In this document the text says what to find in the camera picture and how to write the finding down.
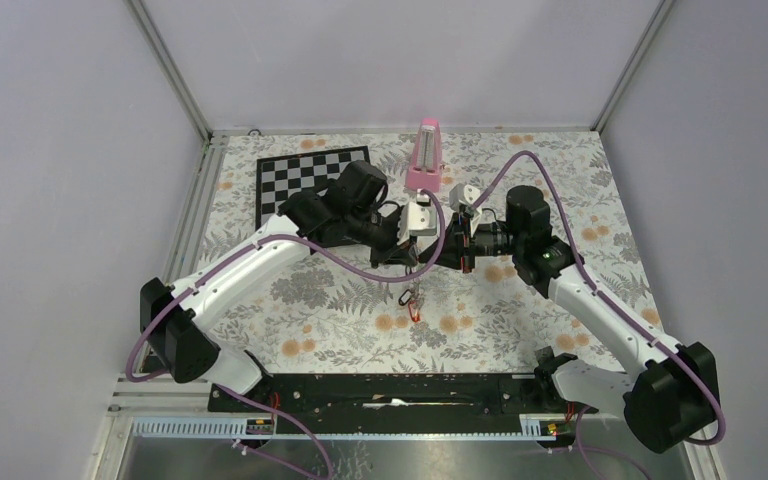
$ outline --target metal frame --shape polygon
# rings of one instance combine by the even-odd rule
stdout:
[[[222,424],[238,422],[247,418],[266,418],[255,413],[225,414],[207,411],[210,386],[207,382],[191,384],[175,384],[171,377],[163,375],[150,382],[129,384],[122,376],[114,393],[114,402],[108,407],[102,429],[96,439],[96,446],[87,469],[88,480],[117,480],[128,456],[131,440],[136,437],[135,425],[151,423],[157,419],[165,424],[177,423],[206,423]],[[562,416],[552,414],[528,415],[527,422],[540,420],[561,420]],[[594,418],[608,418],[604,414],[595,414]],[[204,422],[192,422],[193,419],[203,419]],[[198,431],[192,434],[181,434],[184,429],[177,429],[169,437],[203,437]],[[711,428],[703,430],[703,437],[712,436]],[[422,436],[407,435],[369,435],[370,440],[416,440]],[[356,435],[322,436],[325,440],[357,439]],[[515,436],[471,436],[464,440],[499,441],[512,440]],[[452,436],[428,436],[422,440],[452,440]],[[690,462],[694,478],[699,480],[725,480],[726,476],[719,461],[719,455],[714,447],[701,447],[685,443],[683,447]]]
[[[184,82],[184,77],[181,76],[181,72],[175,65],[175,61],[172,60],[172,55],[169,54],[169,49],[166,48],[166,44],[163,42],[163,38],[160,36],[160,32],[157,31],[157,26],[151,19],[151,15],[148,12],[148,8],[145,6],[143,0],[125,0],[131,10],[131,14],[134,16],[134,20],[139,25],[140,30],[145,36],[146,42],[151,47],[154,56],[157,58],[160,64],[160,69],[166,75],[169,80],[172,90],[178,96],[178,100],[181,101],[181,106],[187,112],[187,116],[190,118],[190,122],[193,124],[193,128],[196,129],[199,136],[203,141],[210,139],[210,126],[204,119],[201,110],[199,110],[198,103],[196,103],[192,92]]]
[[[198,103],[172,59],[145,2],[143,0],[125,0],[125,3],[143,32],[146,42],[151,47],[159,66],[169,80],[190,122],[199,136],[205,141],[205,149],[198,160],[193,180],[187,191],[186,204],[176,230],[174,246],[164,270],[164,281],[169,282],[195,271],[202,236],[210,214],[210,205],[216,191],[225,148],[228,145],[230,136],[247,134],[415,133],[413,127],[404,130],[391,128],[323,128],[272,129],[264,132],[251,132],[257,129],[256,126],[253,126],[248,129],[213,131],[202,115]],[[611,91],[605,106],[591,126],[531,127],[528,130],[534,132],[595,131],[601,134],[675,3],[676,0],[662,0],[659,3],[631,57],[621,72],[616,85]],[[447,130],[454,133],[501,133],[523,131],[523,128],[521,126],[462,127]],[[217,416],[227,418],[226,414],[219,415],[207,412],[209,395],[210,385],[204,381],[181,385],[174,383],[169,375],[162,375],[147,383],[130,384],[124,376],[121,376],[111,399],[108,413],[103,420],[100,433],[96,439],[95,448],[88,464],[87,478],[95,480],[115,480],[118,478],[127,454],[136,417],[169,417],[171,415],[181,418],[215,418]],[[255,414],[240,414],[234,415],[234,418],[244,418],[251,415],[256,416]],[[706,437],[711,436],[708,430],[706,429],[705,431]],[[715,447],[699,447],[685,444],[684,448],[696,478],[725,479],[722,464]]]
[[[195,177],[187,192],[187,202],[175,236],[172,253],[166,264],[163,281],[171,282],[195,271],[204,229],[210,216],[210,205],[222,171],[228,135],[212,133]]]
[[[667,16],[672,11],[675,3],[676,0],[661,0],[658,4],[655,13],[652,14],[652,18],[649,20],[649,24],[646,25],[646,29],[643,31],[643,35],[637,42],[637,46],[634,47],[631,58],[625,64],[617,84],[614,85],[611,95],[608,96],[608,101],[602,107],[602,111],[599,112],[599,116],[596,117],[596,121],[590,128],[594,132],[598,132],[601,135],[605,131],[605,127],[608,125],[614,110],[616,110],[617,104],[619,104],[619,101],[625,94],[629,82],[631,82],[634,74],[637,73],[637,69],[640,67],[640,63],[646,57],[646,54],[649,53],[649,47],[652,46],[652,42],[661,30],[661,26],[667,20]]]

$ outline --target small pink object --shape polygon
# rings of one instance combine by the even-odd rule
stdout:
[[[416,134],[411,163],[405,186],[410,190],[440,191],[440,176],[443,173],[443,140],[440,124],[434,118],[425,118]]]

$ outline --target black metal base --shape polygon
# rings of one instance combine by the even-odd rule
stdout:
[[[317,434],[519,434],[520,414],[566,413],[566,402],[547,405],[538,391],[530,374],[276,374],[246,396],[270,405],[277,394],[279,409]],[[413,405],[369,407],[393,399]],[[208,411],[259,410],[214,386]],[[300,432],[279,422],[278,433]]]

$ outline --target red wire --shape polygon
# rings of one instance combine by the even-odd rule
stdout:
[[[575,415],[575,405],[572,402],[567,402],[567,415],[564,417],[564,423],[566,425],[572,420],[572,416]]]
[[[422,318],[420,318],[419,312],[416,312],[416,313],[413,312],[414,304],[416,304],[416,302],[414,302],[413,300],[408,302],[408,315],[410,315],[411,320],[413,320],[413,323],[419,323],[422,320]]]
[[[272,408],[277,410],[278,407],[281,406],[281,396],[278,395],[278,392],[272,392],[272,395],[270,395],[269,398],[272,401],[271,402]],[[272,431],[274,432],[275,431],[275,414],[274,413],[272,414],[271,420],[272,420]]]

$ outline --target gray leaf pattern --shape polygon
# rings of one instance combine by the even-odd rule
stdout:
[[[390,179],[390,199],[403,188],[413,134],[232,137],[199,251],[210,264],[254,232],[258,158],[366,145],[373,165]],[[443,135],[445,171],[438,197],[459,182],[484,188],[522,149],[534,151],[552,175],[573,234],[588,264],[644,318],[660,319],[599,136],[590,132]],[[549,195],[527,160],[511,168],[487,206],[504,215],[505,191],[534,185]],[[559,236],[557,209],[552,222]],[[433,239],[421,239],[424,248]],[[368,268],[364,247],[333,250]],[[470,275],[434,268],[423,277],[422,320],[411,322],[396,298],[407,285],[361,279],[311,256],[252,288],[211,332],[237,351],[249,350],[272,372],[518,372],[534,365],[534,350],[551,345],[604,368],[619,365],[573,318],[516,276],[509,258],[479,259]],[[402,274],[399,267],[377,273]]]

